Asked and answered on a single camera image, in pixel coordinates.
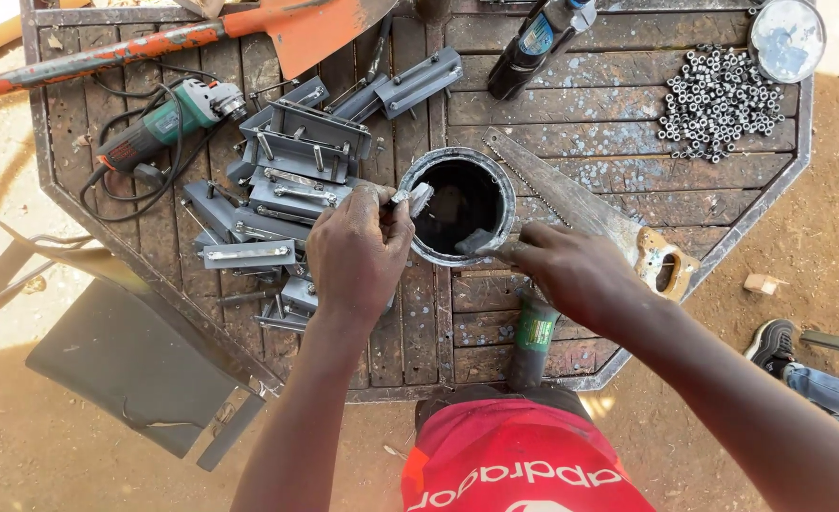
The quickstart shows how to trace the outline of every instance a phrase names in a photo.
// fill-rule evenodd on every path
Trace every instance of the orange shovel blade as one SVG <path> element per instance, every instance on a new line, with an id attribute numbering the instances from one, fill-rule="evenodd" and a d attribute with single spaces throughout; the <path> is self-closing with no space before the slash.
<path id="1" fill-rule="evenodd" d="M 274 40 L 285 79 L 301 75 L 374 26 L 397 0 L 262 0 L 224 17 L 231 37 L 265 32 Z"/>

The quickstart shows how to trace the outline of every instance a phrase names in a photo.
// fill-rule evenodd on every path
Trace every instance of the red shirt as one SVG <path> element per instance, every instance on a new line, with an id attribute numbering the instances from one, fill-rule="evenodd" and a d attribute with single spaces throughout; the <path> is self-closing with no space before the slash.
<path id="1" fill-rule="evenodd" d="M 401 476 L 404 510 L 653 511 L 581 416 L 522 399 L 449 405 Z"/>

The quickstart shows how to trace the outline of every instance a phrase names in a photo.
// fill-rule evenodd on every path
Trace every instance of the hand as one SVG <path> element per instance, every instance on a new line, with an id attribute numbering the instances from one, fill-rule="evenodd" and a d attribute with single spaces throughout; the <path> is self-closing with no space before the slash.
<path id="1" fill-rule="evenodd" d="M 606 237 L 532 222 L 508 256 L 529 275 L 555 309 L 600 335 L 621 337 L 666 299 L 638 279 Z"/>
<path id="2" fill-rule="evenodd" d="M 380 215 L 379 205 L 394 192 L 357 185 L 336 209 L 323 211 L 306 240 L 317 315 L 364 329 L 367 336 L 404 272 L 415 230 L 407 201 Z"/>

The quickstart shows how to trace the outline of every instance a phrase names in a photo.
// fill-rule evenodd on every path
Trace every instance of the saw teeth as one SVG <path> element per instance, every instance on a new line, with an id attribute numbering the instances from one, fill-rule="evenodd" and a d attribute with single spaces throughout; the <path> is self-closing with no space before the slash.
<path id="1" fill-rule="evenodd" d="M 542 201 L 542 202 L 546 203 L 546 206 L 547 206 L 550 210 L 552 210 L 552 213 L 553 213 L 556 217 L 558 217 L 558 218 L 559 218 L 559 220 L 561 220 L 561 221 L 562 221 L 562 224 L 564 224 L 564 225 L 565 225 L 566 227 L 568 227 L 568 228 L 572 227 L 572 225 L 571 225 L 571 224 L 570 224 L 570 223 L 569 223 L 566 219 L 564 219 L 564 218 L 562 217 L 562 215 L 561 215 L 561 214 L 560 214 L 557 210 L 555 210 L 554 208 L 552 208 L 552 205 L 550 205 L 548 201 L 546 201 L 545 199 L 543 199 L 543 198 L 539 195 L 539 192 L 538 192 L 538 191 L 537 191 L 537 190 L 533 187 L 533 185 L 530 185 L 530 183 L 529 183 L 527 180 L 524 180 L 524 177 L 523 177 L 523 176 L 521 176 L 521 174 L 520 174 L 517 170 L 515 170 L 515 169 L 511 166 L 511 164 L 510 164 L 510 163 L 508 163 L 508 160 L 506 160 L 504 157 L 502 157 L 502 155 L 501 155 L 501 154 L 499 154 L 499 151 L 498 151 L 496 148 L 492 147 L 492 145 L 489 143 L 489 141 L 488 141 L 488 140 L 483 140 L 483 144 L 485 144 L 486 146 L 488 146 L 488 147 L 489 147 L 489 149 L 491 149 L 491 150 L 492 150 L 492 152 L 493 152 L 493 153 L 495 153 L 495 156 L 499 157 L 499 158 L 500 158 L 503 162 L 505 162 L 505 165 L 506 165 L 506 166 L 508 166 L 508 169 L 511 169 L 511 172 L 513 172 L 513 173 L 514 173 L 514 176 L 517 176 L 517 177 L 518 177 L 518 180 L 523 181 L 523 182 L 524 182 L 524 185 L 527 185 L 528 187 L 530 187 L 530 190 L 531 190 L 531 191 L 533 191 L 533 193 L 534 193 L 534 194 L 536 194 L 536 195 L 539 197 L 539 200 L 540 200 L 540 201 Z"/>

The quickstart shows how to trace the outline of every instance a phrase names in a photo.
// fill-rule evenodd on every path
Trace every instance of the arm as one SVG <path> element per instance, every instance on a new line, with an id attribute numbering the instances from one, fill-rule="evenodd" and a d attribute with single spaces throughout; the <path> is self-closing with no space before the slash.
<path id="1" fill-rule="evenodd" d="M 534 223 L 511 257 L 572 320 L 669 383 L 774 510 L 839 510 L 839 425 L 679 307 L 604 237 Z"/>
<path id="2" fill-rule="evenodd" d="M 380 219 L 390 194 L 358 186 L 322 213 L 306 240 L 319 310 L 249 456 L 233 512 L 328 509 L 347 385 L 413 238 L 406 201 Z"/>

